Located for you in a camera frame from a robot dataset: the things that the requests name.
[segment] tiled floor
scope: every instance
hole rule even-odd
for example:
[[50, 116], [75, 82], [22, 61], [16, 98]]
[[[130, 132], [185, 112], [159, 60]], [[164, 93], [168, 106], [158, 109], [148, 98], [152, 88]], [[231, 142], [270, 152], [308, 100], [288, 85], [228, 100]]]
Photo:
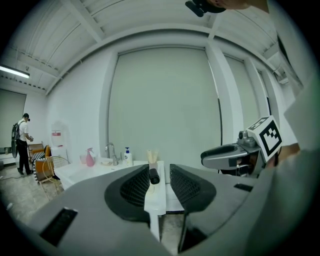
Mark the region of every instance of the tiled floor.
[[[0, 194], [4, 206], [7, 207], [9, 203], [13, 203], [13, 207], [9, 210], [11, 217], [28, 224], [33, 214], [48, 203], [44, 191], [35, 181], [33, 174], [28, 176], [24, 174], [20, 177], [15, 166], [6, 167], [0, 171], [0, 176], [3, 176], [0, 180]], [[43, 186], [50, 199], [57, 196], [53, 183], [48, 181]], [[161, 243], [172, 255], [178, 254], [182, 227], [183, 214], [168, 214], [159, 219]]]
[[[33, 214], [48, 202], [44, 191], [35, 181], [33, 174], [21, 176], [16, 166], [6, 167], [0, 171], [0, 176], [3, 176], [0, 180], [0, 193], [4, 206], [12, 203], [13, 206], [9, 210], [11, 217], [28, 224]], [[47, 181], [42, 185], [50, 199], [57, 196], [52, 182]]]

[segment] white countertop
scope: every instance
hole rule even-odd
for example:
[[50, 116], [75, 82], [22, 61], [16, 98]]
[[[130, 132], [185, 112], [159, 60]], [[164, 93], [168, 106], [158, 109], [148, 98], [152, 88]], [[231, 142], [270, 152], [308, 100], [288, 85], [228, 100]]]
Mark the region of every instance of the white countertop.
[[[112, 160], [109, 158], [99, 158], [92, 167], [81, 163], [71, 163], [60, 168], [55, 168], [54, 172], [60, 178], [62, 186], [66, 190], [78, 182], [127, 168], [122, 162], [116, 166], [100, 164], [101, 162], [108, 161]], [[147, 161], [133, 161], [134, 166], [147, 163]], [[149, 214], [164, 215], [166, 214], [165, 164], [163, 161], [158, 161], [157, 164], [160, 183], [156, 185], [150, 183], [150, 187], [145, 195], [144, 210]]]

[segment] orange chair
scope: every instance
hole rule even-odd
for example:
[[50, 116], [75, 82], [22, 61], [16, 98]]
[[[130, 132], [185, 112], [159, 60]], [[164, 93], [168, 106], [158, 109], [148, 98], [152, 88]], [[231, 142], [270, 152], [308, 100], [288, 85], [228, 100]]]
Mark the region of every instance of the orange chair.
[[49, 169], [46, 169], [46, 168], [43, 168], [43, 165], [44, 165], [44, 162], [45, 160], [50, 157], [51, 155], [51, 149], [50, 149], [50, 146], [47, 145], [46, 148], [45, 148], [45, 151], [44, 149], [34, 149], [32, 150], [32, 154], [35, 155], [36, 153], [44, 153], [44, 159], [36, 159], [34, 161], [34, 166], [33, 166], [33, 175], [34, 175], [34, 178], [37, 182], [39, 181], [42, 181], [44, 179], [46, 179], [46, 175], [48, 176], [50, 174], [50, 170]]

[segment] cable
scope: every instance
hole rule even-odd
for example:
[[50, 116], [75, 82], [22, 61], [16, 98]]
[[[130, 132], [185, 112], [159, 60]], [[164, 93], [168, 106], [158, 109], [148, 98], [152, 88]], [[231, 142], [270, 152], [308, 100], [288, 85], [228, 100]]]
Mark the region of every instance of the cable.
[[2, 178], [2, 179], [0, 179], [0, 182], [5, 181], [5, 180], [9, 180], [9, 179], [20, 179], [21, 177], [22, 177], [22, 175], [20, 175], [20, 177]]

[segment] person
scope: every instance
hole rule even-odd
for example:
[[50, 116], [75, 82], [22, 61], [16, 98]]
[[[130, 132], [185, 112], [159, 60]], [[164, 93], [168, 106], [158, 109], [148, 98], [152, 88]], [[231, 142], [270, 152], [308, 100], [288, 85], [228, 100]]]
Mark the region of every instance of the person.
[[[310, 51], [303, 35], [298, 30], [295, 23], [289, 15], [273, 0], [206, 0], [210, 5], [216, 8], [224, 8], [227, 10], [243, 10], [250, 6], [256, 7], [270, 15], [274, 23], [279, 43], [279, 57], [281, 65], [288, 77], [289, 84], [292, 88], [294, 96], [298, 99], [302, 94], [309, 93], [313, 87], [319, 84], [319, 66], [312, 52]], [[315, 119], [311, 113], [297, 117], [298, 105], [301, 102], [293, 104], [284, 114], [291, 128], [293, 128], [296, 139], [302, 139], [305, 134], [310, 136], [310, 140], [302, 145], [303, 149], [315, 149], [318, 147], [319, 136], [315, 129]], [[266, 168], [271, 168], [290, 156], [300, 152], [300, 143], [285, 145], [281, 148], [276, 156], [273, 156], [267, 163]]]
[[20, 157], [18, 172], [21, 175], [24, 174], [23, 172], [24, 168], [25, 168], [25, 173], [27, 175], [32, 173], [29, 167], [27, 139], [31, 142], [34, 139], [31, 136], [29, 136], [28, 121], [30, 121], [30, 119], [27, 113], [24, 113], [22, 119], [18, 121], [20, 137], [16, 141], [16, 149]]

